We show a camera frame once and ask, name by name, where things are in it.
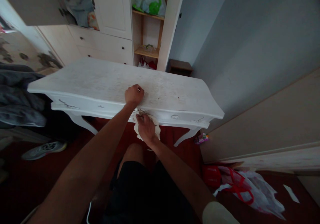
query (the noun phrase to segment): hand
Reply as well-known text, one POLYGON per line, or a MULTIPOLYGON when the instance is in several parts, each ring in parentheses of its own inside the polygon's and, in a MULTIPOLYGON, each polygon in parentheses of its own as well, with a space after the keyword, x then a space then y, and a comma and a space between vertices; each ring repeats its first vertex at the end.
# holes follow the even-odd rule
POLYGON ((157 138, 156 126, 146 114, 143 114, 142 116, 136 115, 136 118, 139 124, 139 134, 147 146, 149 146, 152 144, 153 139, 157 138))
POLYGON ((135 106, 137 106, 142 101, 143 95, 144 90, 142 87, 138 84, 135 84, 126 90, 124 93, 124 98, 126 103, 133 103, 135 106))

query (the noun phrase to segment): red bag handle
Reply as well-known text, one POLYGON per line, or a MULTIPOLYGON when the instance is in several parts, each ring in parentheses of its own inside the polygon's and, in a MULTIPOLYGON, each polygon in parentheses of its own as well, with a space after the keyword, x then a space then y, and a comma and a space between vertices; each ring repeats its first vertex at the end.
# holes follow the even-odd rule
POLYGON ((252 192, 251 192, 249 189, 246 189, 246 188, 243 188, 243 187, 242 187, 245 178, 244 178, 240 173, 234 171, 234 170, 231 169, 230 167, 228 167, 228 169, 229 169, 229 171, 230 171, 230 176, 231 176, 231 179, 232 179, 233 184, 230 184, 230 186, 232 186, 231 188, 225 189, 225 190, 226 190, 226 191, 229 191, 229 192, 235 192, 235 193, 238 195, 239 199, 240 199, 242 202, 244 202, 244 203, 246 203, 246 204, 248 204, 248 205, 251 205, 251 204, 253 203, 253 201, 254 201, 253 194, 252 194, 252 192), (233 171, 234 171, 235 173, 237 173, 237 174, 241 177, 239 186, 237 186, 237 185, 234 184, 235 182, 234 182, 233 171), (249 192, 249 194, 250 194, 250 196, 251 196, 251 200, 245 202, 245 201, 243 200, 240 192, 249 192))

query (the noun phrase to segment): white dresser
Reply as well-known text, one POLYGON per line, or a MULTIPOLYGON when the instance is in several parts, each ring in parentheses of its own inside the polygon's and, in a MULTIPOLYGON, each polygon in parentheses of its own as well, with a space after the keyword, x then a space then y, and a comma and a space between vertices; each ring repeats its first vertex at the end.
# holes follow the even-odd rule
POLYGON ((46 94, 53 110, 66 112, 76 124, 96 134, 81 116, 113 118, 125 105, 125 90, 134 84, 145 90, 137 110, 155 116, 160 125, 190 129, 175 146, 224 116, 201 79, 88 57, 30 83, 28 91, 46 94))

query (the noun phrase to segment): small wooden stool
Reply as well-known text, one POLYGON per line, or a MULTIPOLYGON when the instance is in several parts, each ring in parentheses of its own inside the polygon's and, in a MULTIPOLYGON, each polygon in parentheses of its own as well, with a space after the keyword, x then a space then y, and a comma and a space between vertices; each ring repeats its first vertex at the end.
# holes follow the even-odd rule
POLYGON ((193 69, 189 62, 183 62, 178 60, 169 59, 168 72, 181 75, 191 76, 193 69))

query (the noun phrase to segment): table leg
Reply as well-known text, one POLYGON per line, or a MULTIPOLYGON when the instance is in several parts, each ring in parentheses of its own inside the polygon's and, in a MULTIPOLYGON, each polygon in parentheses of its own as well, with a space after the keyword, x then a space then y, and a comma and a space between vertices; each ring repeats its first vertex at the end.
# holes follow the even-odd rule
POLYGON ((91 131, 94 135, 98 133, 98 131, 89 122, 84 120, 82 116, 76 116, 75 114, 69 111, 65 111, 65 113, 69 115, 69 117, 75 124, 91 131))
POLYGON ((180 144, 180 142, 182 142, 185 139, 188 139, 190 137, 193 137, 195 134, 197 134, 197 132, 200 129, 201 129, 201 127, 196 127, 196 129, 190 129, 190 131, 188 131, 186 134, 184 134, 182 137, 180 137, 173 146, 177 147, 180 144))

